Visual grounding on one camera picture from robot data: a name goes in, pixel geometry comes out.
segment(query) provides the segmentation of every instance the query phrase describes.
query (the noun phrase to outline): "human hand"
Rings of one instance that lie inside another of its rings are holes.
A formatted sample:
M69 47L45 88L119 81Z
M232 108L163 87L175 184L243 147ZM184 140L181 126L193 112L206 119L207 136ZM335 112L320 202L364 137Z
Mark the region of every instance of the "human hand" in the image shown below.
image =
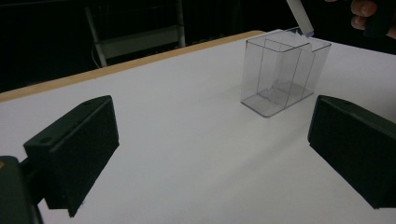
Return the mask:
M325 0L326 2L335 2L337 0ZM359 30L364 30L367 19L376 13L377 5L371 0L353 0L350 5L351 11L355 16L351 20L351 25ZM392 24L387 36L396 39L396 8L393 14Z

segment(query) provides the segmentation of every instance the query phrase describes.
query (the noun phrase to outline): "wooden table edge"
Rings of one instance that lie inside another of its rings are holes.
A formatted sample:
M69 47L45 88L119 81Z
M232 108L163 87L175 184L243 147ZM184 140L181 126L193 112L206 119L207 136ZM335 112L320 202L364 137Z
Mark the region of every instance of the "wooden table edge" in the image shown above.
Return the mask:
M144 64L155 63L160 60L164 60L164 59L171 58L171 57L176 57L178 55L194 52L196 50L208 49L208 48L215 47L218 45L227 44L227 43L230 43L230 42L233 42L236 40L249 38L254 35L261 35L261 34L264 34L264 32L263 31L250 31L250 32L239 34L239 35L231 35L231 36L223 37L220 39L204 42L201 44L188 46L186 48L174 49L174 50L166 51L163 53L151 55L148 57L132 60L129 62L118 63L115 65L111 65L109 67L99 68L99 69L91 70L88 72L69 76L69 77L62 77L62 78L54 79L51 81L35 84L32 86L28 86L28 87L23 87L23 88L16 89L13 91L1 92L0 93L0 102L18 99L18 98L21 98L24 96L37 94L37 93L40 93L43 91L54 90L57 88L73 85L73 84L83 82L86 80L91 80L94 78L107 76L107 75L110 75L113 73L124 71L124 70L130 69L130 68L144 65Z

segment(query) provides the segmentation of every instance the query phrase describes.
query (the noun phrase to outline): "table surface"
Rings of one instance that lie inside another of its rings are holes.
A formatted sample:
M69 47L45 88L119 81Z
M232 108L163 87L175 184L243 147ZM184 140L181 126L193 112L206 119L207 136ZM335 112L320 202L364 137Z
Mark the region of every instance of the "table surface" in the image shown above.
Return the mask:
M316 94L270 119L240 104L245 40L226 37L0 94L0 155L76 105L114 100L120 147L74 218L45 223L394 223L306 140L316 95L396 121L396 56L332 43Z

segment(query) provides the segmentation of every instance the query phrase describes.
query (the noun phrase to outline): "clear plastic container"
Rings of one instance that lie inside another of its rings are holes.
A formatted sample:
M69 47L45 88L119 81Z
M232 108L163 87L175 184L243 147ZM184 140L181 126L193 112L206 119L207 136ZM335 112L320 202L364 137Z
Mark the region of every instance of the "clear plastic container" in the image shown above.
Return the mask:
M314 92L330 43L299 28L247 40L242 104L269 118Z

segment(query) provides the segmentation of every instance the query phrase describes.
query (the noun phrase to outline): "dark background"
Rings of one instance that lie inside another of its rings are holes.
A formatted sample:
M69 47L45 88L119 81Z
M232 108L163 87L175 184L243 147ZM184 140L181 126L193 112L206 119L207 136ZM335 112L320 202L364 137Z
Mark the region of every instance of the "dark background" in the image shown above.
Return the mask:
M6 7L16 1L0 3L0 91L97 68L92 59L96 52L85 6L92 10L102 39L177 23L174 0L43 1ZM349 2L303 0L303 4L315 28L314 37L396 54L396 40L386 36L365 38L362 31L351 27ZM183 15L187 45L251 30L297 26L286 0L183 0ZM176 47L177 44L148 49L116 58L112 63Z

